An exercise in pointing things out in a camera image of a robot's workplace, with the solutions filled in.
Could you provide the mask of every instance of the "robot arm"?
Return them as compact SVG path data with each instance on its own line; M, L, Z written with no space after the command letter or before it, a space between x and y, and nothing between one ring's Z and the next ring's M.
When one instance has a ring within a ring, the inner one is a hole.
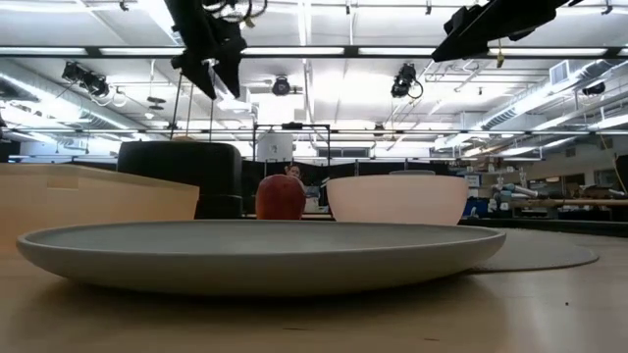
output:
M222 17L220 13L228 6L234 10L238 0L165 1L175 22L173 31L181 35L186 47L183 54L173 58L173 68L181 69L182 74L211 99L216 99L217 79L234 97L239 97L240 52L246 48L239 23L263 14L267 1L256 14L252 11L252 0L248 0L248 10L243 15Z

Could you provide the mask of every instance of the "ceiling beam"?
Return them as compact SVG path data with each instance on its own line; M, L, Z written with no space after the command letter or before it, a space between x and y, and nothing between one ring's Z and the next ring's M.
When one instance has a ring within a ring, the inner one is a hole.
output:
M59 59L172 59L181 46L0 46L0 58ZM250 46L244 59L425 59L431 60L434 46ZM496 59L496 48L473 59ZM624 59L628 48L600 47L502 47L506 60Z

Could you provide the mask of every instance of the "gray plate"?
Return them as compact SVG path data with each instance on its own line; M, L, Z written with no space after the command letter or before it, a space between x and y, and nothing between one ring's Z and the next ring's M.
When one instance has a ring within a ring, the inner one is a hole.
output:
M339 294L452 275L493 256L501 230L195 221L49 229L20 252L86 283L210 295Z

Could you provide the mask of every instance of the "air vent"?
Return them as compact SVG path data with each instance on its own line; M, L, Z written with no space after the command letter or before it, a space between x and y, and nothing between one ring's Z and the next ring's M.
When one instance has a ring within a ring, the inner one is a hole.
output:
M576 156L576 147L567 148L565 150L565 157L575 157Z
M370 148L332 148L330 150L332 158L368 158ZM318 156L327 157L327 148L319 148Z
M562 61L560 64L549 69L549 81L552 85L559 84L569 79L569 62Z

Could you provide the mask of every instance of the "workbench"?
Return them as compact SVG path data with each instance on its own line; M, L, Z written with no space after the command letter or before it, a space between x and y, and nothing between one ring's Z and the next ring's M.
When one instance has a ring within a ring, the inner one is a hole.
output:
M0 352L625 352L628 239L540 235L601 259L343 297L252 300L72 284L0 248Z

